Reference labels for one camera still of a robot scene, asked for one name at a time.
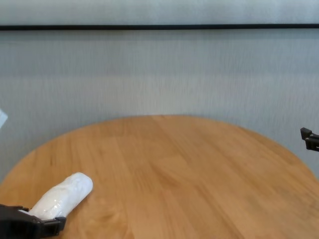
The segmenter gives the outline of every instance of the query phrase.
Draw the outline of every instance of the white wall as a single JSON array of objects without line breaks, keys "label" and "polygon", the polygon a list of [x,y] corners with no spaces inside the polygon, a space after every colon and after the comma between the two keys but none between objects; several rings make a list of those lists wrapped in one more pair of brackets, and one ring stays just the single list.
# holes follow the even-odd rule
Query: white wall
[{"label": "white wall", "polygon": [[0,32],[0,179],[64,132],[145,114],[242,125],[319,176],[299,133],[318,102],[318,30]]}]

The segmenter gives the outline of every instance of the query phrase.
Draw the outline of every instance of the table surface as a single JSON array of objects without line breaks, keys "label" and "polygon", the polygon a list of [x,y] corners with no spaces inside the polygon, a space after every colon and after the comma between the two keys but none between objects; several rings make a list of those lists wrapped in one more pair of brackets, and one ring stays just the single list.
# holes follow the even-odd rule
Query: table surface
[{"label": "table surface", "polygon": [[0,203],[32,207],[77,171],[94,190],[59,238],[319,238],[313,174],[287,149],[234,125],[157,116],[87,126],[21,160]]}]

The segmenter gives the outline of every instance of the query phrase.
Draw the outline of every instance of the black horizontal line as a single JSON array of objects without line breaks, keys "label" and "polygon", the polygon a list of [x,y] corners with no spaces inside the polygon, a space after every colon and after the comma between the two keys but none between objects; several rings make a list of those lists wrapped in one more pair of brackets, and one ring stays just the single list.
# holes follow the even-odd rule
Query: black horizontal line
[{"label": "black horizontal line", "polygon": [[210,30],[210,29],[302,29],[315,24],[204,24],[204,25],[0,25],[0,31],[38,30]]}]

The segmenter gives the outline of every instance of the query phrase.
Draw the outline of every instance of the round table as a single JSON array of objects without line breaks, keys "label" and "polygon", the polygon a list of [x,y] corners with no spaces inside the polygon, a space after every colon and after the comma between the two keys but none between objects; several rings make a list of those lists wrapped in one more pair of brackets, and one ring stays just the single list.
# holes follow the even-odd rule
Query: round table
[{"label": "round table", "polygon": [[318,239],[319,184],[279,144],[223,122],[117,119],[39,147],[0,203],[32,207],[75,172],[94,182],[62,239]]}]

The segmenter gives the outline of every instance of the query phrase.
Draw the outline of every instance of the wooden table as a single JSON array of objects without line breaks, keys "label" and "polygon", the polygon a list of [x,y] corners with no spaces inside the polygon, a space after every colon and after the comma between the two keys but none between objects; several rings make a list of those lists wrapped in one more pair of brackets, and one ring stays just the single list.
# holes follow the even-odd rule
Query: wooden table
[{"label": "wooden table", "polygon": [[63,239],[319,238],[313,174],[277,143],[223,122],[158,116],[78,129],[25,157],[0,203],[32,207],[77,171],[94,190]]}]

